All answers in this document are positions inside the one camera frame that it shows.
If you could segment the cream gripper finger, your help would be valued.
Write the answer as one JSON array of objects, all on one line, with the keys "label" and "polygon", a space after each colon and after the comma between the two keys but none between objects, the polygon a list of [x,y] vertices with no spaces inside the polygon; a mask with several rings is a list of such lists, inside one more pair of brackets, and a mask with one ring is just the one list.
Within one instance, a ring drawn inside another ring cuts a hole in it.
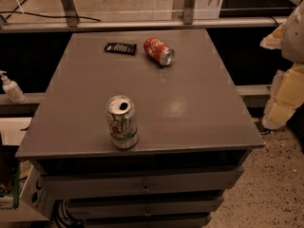
[{"label": "cream gripper finger", "polygon": [[262,48],[267,49],[281,49],[281,38],[283,29],[284,25],[279,25],[272,33],[264,37],[259,45]]},{"label": "cream gripper finger", "polygon": [[270,88],[262,125],[279,129],[304,104],[304,65],[293,64],[287,71],[278,70]]}]

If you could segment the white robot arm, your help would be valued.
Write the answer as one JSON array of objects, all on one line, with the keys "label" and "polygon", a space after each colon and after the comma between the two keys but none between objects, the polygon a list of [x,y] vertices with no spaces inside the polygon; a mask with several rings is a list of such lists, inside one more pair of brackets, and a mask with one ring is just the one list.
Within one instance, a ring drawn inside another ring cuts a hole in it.
[{"label": "white robot arm", "polygon": [[304,1],[260,45],[280,49],[282,57],[293,63],[287,71],[276,72],[261,121],[265,128],[279,129],[304,104]]}]

